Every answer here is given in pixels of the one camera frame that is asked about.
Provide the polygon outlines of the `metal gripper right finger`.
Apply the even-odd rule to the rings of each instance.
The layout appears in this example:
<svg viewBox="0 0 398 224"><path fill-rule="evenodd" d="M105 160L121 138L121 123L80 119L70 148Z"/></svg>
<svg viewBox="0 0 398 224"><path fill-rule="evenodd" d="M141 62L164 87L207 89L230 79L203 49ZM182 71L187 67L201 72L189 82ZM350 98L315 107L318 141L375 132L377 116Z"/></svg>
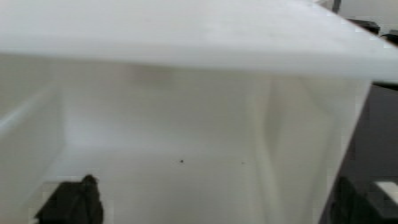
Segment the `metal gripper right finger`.
<svg viewBox="0 0 398 224"><path fill-rule="evenodd" d="M398 203L375 182L338 179L331 223L398 224Z"/></svg>

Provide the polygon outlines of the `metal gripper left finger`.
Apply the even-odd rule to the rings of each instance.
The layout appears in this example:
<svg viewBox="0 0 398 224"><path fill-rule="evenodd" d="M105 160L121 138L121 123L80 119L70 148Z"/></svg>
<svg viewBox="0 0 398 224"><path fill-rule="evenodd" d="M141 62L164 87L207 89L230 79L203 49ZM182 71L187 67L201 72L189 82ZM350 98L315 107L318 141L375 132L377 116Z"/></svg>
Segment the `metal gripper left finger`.
<svg viewBox="0 0 398 224"><path fill-rule="evenodd" d="M103 224L105 209L98 179L63 182L36 213L38 224Z"/></svg>

